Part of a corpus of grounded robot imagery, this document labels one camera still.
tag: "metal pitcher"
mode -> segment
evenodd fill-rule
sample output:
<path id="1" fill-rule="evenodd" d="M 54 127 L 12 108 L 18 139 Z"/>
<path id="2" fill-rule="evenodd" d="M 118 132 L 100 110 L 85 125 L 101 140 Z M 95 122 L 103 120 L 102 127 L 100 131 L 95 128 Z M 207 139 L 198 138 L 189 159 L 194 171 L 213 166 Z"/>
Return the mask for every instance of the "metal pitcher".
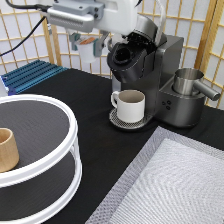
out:
<path id="1" fill-rule="evenodd" d="M 175 74 L 173 85 L 175 92 L 185 96 L 193 96 L 201 92 L 212 101 L 217 101 L 220 98 L 220 93 L 202 82 L 204 74 L 200 70 L 182 68 L 178 69 Z"/>

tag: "chrome drip tray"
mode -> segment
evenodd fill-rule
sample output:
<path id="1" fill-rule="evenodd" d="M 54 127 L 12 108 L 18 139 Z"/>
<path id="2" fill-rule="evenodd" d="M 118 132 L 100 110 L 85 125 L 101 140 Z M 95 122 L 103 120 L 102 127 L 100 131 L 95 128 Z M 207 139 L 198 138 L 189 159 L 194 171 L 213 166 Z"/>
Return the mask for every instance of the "chrome drip tray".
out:
<path id="1" fill-rule="evenodd" d="M 145 114 L 144 118 L 136 123 L 126 123 L 121 121 L 118 117 L 117 117 L 117 109 L 114 108 L 113 110 L 111 110 L 110 115 L 109 115 L 109 119 L 110 122 L 117 128 L 122 129 L 124 131 L 136 131 L 139 130 L 143 127 L 145 127 L 151 120 L 152 120 L 152 116 L 149 114 Z"/>

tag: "black tabletop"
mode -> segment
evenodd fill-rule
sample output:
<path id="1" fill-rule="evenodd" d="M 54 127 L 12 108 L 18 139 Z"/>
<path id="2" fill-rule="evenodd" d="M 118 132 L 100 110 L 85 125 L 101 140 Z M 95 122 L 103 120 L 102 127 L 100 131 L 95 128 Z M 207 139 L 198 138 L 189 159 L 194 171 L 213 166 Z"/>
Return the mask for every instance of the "black tabletop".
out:
<path id="1" fill-rule="evenodd" d="M 126 133 L 109 122 L 111 92 L 111 80 L 74 69 L 24 92 L 63 101 L 79 126 L 82 181 L 71 202 L 47 224 L 85 223 L 158 126 L 224 150 L 224 111 L 204 107 L 200 123 L 191 129 L 154 120 L 139 132 Z"/>

